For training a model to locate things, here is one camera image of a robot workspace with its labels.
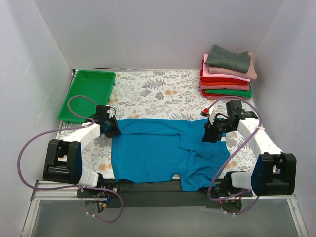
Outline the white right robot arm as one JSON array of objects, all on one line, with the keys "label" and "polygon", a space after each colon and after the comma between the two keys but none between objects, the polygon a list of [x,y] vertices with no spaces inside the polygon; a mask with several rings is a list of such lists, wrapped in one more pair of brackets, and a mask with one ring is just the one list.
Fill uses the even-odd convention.
[{"label": "white right robot arm", "polygon": [[208,118],[204,125],[203,142],[216,143],[225,133],[239,132],[257,158],[250,172],[227,172],[216,179],[219,190],[229,196],[252,191],[257,196],[291,195],[295,189],[296,157],[285,153],[267,135],[259,116],[246,111],[241,100],[226,103],[227,114],[216,113],[213,106],[205,106],[201,115]]}]

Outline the blue t shirt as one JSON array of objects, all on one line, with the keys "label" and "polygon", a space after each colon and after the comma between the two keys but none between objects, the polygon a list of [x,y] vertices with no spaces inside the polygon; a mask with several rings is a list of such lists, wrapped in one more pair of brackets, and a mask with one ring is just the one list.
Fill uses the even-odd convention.
[{"label": "blue t shirt", "polygon": [[230,156],[225,141],[203,142],[205,120],[125,119],[112,139],[111,163],[117,182],[166,182],[180,176],[183,191],[210,185]]}]

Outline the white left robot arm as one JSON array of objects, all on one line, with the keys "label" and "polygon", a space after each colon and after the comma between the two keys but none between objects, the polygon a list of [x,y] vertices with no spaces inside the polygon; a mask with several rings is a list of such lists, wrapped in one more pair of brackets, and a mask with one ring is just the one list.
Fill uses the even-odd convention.
[{"label": "white left robot arm", "polygon": [[83,168],[82,151],[102,135],[107,138],[121,135],[115,114],[116,110],[109,105],[97,105],[96,112],[82,124],[83,128],[62,140],[51,140],[43,170],[44,180],[85,186],[93,197],[101,197],[105,185],[100,182],[100,174]]}]

